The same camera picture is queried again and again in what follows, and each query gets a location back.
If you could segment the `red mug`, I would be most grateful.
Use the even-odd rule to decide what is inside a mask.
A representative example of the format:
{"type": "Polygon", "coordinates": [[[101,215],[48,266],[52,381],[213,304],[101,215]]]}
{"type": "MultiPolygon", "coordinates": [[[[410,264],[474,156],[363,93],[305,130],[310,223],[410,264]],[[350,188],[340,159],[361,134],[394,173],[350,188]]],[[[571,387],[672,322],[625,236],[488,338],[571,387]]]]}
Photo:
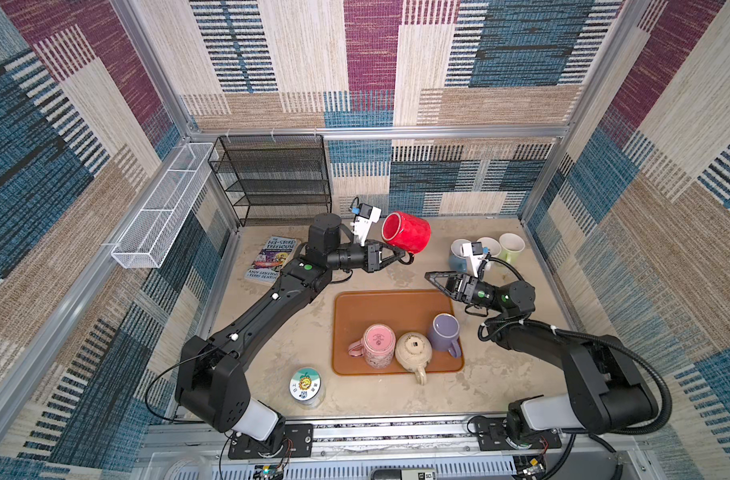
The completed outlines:
{"type": "Polygon", "coordinates": [[[384,220],[381,236],[388,245],[416,255],[425,250],[431,239],[431,233],[428,221],[395,211],[384,220]]]}

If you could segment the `blue dotted mug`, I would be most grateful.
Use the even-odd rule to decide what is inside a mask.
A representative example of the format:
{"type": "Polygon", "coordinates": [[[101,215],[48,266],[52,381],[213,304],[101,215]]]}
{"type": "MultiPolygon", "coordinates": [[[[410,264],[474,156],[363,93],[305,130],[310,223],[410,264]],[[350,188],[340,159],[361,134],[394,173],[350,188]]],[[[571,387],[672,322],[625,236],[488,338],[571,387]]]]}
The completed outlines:
{"type": "Polygon", "coordinates": [[[467,258],[463,255],[462,246],[469,243],[467,239],[456,239],[450,247],[449,266],[453,271],[466,273],[467,258]]]}

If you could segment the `white mug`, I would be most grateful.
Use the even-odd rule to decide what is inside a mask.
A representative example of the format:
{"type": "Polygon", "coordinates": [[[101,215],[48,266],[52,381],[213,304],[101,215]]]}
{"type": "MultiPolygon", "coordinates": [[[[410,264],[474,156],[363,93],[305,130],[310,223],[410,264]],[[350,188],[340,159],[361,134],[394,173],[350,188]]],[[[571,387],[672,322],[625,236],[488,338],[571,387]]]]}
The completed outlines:
{"type": "Polygon", "coordinates": [[[497,258],[502,252],[501,244],[494,238],[480,237],[478,242],[481,243],[484,252],[494,258],[497,258]]]}

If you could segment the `light green mug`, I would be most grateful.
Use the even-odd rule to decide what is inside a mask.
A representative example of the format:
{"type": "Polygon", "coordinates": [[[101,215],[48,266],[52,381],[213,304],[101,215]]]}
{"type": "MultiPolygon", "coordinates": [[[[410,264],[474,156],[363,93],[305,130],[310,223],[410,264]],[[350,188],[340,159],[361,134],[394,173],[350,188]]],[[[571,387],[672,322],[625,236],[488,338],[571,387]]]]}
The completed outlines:
{"type": "Polygon", "coordinates": [[[525,240],[515,233],[502,234],[498,242],[501,246],[499,258],[511,265],[515,263],[519,255],[526,248],[525,240]]]}

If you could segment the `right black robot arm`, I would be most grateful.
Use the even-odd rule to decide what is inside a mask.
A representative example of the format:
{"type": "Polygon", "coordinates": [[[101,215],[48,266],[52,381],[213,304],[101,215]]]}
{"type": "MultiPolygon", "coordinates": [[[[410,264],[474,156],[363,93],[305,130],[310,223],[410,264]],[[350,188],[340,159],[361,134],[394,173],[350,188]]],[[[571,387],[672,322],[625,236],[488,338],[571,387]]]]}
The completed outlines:
{"type": "Polygon", "coordinates": [[[566,394],[510,403],[505,428],[512,443],[531,443],[553,429],[644,435],[662,429],[671,418],[670,389],[649,362],[614,336],[532,319],[536,291],[523,278],[503,286],[453,271],[428,272],[425,278],[452,300],[495,313],[479,326],[480,341],[531,355],[563,372],[566,394]]]}

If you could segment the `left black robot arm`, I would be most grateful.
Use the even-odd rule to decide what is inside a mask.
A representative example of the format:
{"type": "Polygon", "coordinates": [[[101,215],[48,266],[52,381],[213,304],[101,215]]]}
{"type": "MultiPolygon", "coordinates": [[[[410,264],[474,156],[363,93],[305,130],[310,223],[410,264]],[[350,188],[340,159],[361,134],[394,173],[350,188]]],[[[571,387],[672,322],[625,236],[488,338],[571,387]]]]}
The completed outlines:
{"type": "Polygon", "coordinates": [[[285,419],[252,397],[245,375],[252,360],[332,282],[334,272],[373,273],[396,262],[409,265],[413,254],[382,241],[357,240],[339,216],[317,215],[303,248],[255,304],[222,330],[184,344],[176,402],[220,433],[234,432],[277,450],[285,438],[285,419]]]}

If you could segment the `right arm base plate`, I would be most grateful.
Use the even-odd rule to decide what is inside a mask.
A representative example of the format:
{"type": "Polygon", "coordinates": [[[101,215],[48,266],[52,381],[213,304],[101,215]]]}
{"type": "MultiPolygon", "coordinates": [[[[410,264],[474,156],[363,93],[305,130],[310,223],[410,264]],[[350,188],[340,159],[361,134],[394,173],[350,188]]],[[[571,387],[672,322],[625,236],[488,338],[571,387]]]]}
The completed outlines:
{"type": "Polygon", "coordinates": [[[474,415],[467,420],[466,429],[476,438],[481,451],[515,451],[561,449],[563,441],[556,430],[529,431],[523,429],[521,436],[514,438],[507,430],[505,416],[474,415]]]}

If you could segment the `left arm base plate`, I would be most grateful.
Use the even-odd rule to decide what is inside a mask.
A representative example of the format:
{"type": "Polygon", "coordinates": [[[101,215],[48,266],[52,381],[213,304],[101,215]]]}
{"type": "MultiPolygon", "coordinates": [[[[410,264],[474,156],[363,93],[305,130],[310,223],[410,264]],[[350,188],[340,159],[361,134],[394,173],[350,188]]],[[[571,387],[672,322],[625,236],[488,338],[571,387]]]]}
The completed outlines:
{"type": "Polygon", "coordinates": [[[280,422],[265,440],[246,434],[235,436],[228,444],[229,460],[307,458],[311,456],[314,426],[311,423],[280,422]]]}

